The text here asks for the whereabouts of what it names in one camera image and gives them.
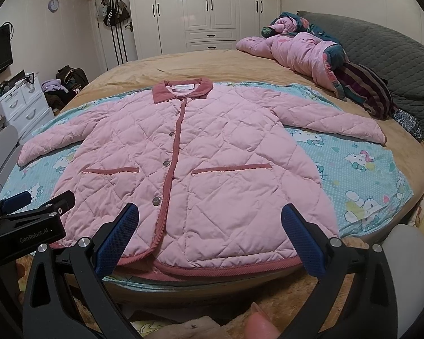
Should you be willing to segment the right hand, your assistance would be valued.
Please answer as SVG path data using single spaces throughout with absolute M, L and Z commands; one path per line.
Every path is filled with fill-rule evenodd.
M 211 318 L 203 317 L 184 323 L 176 338 L 230 338 L 224 328 Z M 251 315 L 248 317 L 244 329 L 244 338 L 274 339 L 281 335 L 280 331 L 269 319 L 266 312 L 256 303 L 251 305 Z

